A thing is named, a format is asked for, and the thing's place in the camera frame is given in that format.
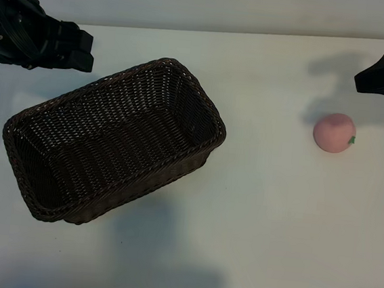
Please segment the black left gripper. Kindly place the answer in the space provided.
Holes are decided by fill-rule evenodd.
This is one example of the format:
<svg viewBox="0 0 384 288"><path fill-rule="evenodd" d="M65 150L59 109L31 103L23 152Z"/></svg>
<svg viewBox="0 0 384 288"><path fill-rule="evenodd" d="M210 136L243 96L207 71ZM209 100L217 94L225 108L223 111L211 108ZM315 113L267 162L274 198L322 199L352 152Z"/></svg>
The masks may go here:
<svg viewBox="0 0 384 288"><path fill-rule="evenodd" d="M51 18L41 7L0 0L0 63L90 73L92 45L93 37L75 23Z"/></svg>

